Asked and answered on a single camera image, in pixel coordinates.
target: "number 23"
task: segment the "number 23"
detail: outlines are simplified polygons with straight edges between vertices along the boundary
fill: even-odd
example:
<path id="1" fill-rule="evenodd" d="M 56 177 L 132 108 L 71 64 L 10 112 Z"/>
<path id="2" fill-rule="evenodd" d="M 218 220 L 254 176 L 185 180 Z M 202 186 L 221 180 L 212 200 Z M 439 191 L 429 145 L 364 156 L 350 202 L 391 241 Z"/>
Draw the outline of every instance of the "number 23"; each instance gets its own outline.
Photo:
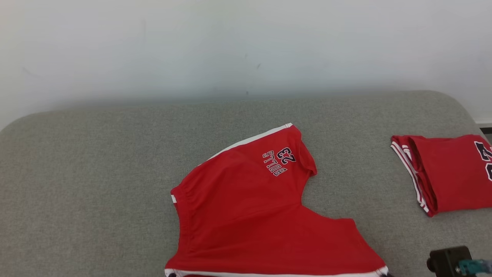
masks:
<path id="1" fill-rule="evenodd" d="M 294 155 L 292 155 L 292 151 L 290 151 L 289 147 L 286 147 L 282 149 L 279 153 L 277 153 L 277 158 L 279 158 L 284 165 L 286 165 L 289 161 L 296 161 L 296 158 L 294 158 Z"/>

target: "white wall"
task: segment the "white wall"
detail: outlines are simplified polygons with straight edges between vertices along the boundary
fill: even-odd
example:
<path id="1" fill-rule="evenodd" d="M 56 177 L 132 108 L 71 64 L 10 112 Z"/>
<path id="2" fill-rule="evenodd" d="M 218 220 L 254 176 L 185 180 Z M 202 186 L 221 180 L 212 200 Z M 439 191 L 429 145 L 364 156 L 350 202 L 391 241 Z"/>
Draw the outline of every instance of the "white wall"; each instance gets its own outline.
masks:
<path id="1" fill-rule="evenodd" d="M 101 99 L 380 85 L 492 122 L 490 0 L 3 0 L 0 32 L 0 129 Z"/>

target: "gray fabric surface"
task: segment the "gray fabric surface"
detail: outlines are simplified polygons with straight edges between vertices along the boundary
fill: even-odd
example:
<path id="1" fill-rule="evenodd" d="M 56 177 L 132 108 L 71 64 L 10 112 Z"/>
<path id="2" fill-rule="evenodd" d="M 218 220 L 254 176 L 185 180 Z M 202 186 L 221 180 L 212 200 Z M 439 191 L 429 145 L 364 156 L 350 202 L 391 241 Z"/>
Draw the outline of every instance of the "gray fabric surface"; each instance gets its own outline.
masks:
<path id="1" fill-rule="evenodd" d="M 303 203 L 354 218 L 397 277 L 432 276 L 433 249 L 492 258 L 492 209 L 428 218 L 392 135 L 481 134 L 454 99 L 404 92 L 69 110 L 0 132 L 1 276 L 162 276 L 179 222 L 169 191 L 223 148 L 292 122 L 319 174 Z"/>

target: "red shorts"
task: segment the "red shorts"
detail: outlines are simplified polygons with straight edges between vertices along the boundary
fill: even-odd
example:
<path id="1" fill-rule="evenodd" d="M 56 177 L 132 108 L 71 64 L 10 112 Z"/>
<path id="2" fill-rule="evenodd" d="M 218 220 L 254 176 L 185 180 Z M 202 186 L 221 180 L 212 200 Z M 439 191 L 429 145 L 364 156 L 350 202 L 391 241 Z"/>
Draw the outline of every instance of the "red shorts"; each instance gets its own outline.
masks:
<path id="1" fill-rule="evenodd" d="M 166 276 L 377 277 L 383 260 L 352 219 L 301 203 L 316 165 L 292 124 L 238 142 L 197 166 L 172 191 L 180 218 Z"/>
<path id="2" fill-rule="evenodd" d="M 481 136 L 393 136 L 391 140 L 428 216 L 492 207 L 492 148 Z"/>

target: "white stripe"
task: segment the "white stripe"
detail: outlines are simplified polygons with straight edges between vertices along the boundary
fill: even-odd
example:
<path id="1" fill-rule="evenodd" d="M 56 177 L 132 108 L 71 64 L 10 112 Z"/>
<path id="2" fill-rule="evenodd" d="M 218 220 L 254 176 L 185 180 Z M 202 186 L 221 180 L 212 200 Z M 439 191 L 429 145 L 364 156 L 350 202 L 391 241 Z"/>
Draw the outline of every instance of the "white stripe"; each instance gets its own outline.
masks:
<path id="1" fill-rule="evenodd" d="M 271 129 L 271 130 L 269 130 L 269 131 L 266 131 L 266 132 L 264 132 L 264 133 L 262 133 L 262 134 L 259 134 L 259 135 L 254 136 L 254 137 L 250 137 L 250 138 L 247 138 L 247 139 L 242 140 L 242 141 L 240 141 L 240 142 L 236 142 L 235 144 L 233 144 L 233 145 L 229 146 L 228 148 L 226 148 L 226 149 L 224 149 L 224 150 L 220 151 L 219 153 L 215 154 L 214 156 L 210 157 L 210 159 L 211 159 L 211 158 L 213 158 L 213 157 L 215 157 L 215 156 L 217 156 L 218 154 L 220 154 L 220 153 L 222 153 L 222 152 L 224 152 L 224 151 L 227 151 L 227 150 L 232 149 L 232 148 L 234 148 L 234 147 L 237 147 L 237 146 L 239 146 L 239 145 L 244 145 L 244 144 L 250 143 L 250 142 L 255 141 L 255 140 L 257 140 L 257 139 L 261 139 L 261 138 L 263 138 L 263 137 L 266 137 L 266 136 L 268 136 L 268 135 L 271 135 L 271 134 L 273 134 L 273 133 L 276 133 L 276 132 L 278 132 L 278 131 L 280 131 L 280 130 L 283 130 L 283 129 L 289 128 L 289 127 L 291 127 L 291 126 L 292 126 L 292 123 L 287 123 L 287 124 L 285 124 L 285 125 L 283 125 L 283 126 L 280 126 L 280 127 L 277 127 L 277 128 L 273 128 L 273 129 Z"/>
<path id="2" fill-rule="evenodd" d="M 422 197 L 422 191 L 420 190 L 420 187 L 418 185 L 418 177 L 416 175 L 417 171 L 413 168 L 412 163 L 406 158 L 406 154 L 403 152 L 403 150 L 400 148 L 400 146 L 396 142 L 391 143 L 391 148 L 396 152 L 398 157 L 400 158 L 401 162 L 405 166 L 405 168 L 408 170 L 408 173 L 412 177 L 413 181 L 413 186 L 415 188 L 415 192 L 417 193 L 417 201 L 420 204 L 420 207 L 424 209 L 425 212 L 429 212 L 429 208 L 427 207 L 427 202 L 424 197 Z"/>
<path id="3" fill-rule="evenodd" d="M 367 273 L 350 273 L 338 275 L 304 275 L 304 274 L 256 274 L 256 273 L 229 273 L 229 272 L 205 272 L 205 271 L 186 271 L 165 269 L 164 273 L 168 277 L 171 273 L 175 273 L 178 277 L 186 275 L 203 275 L 216 277 L 380 277 L 382 274 L 388 273 L 388 267 L 382 267 L 376 271 Z"/>

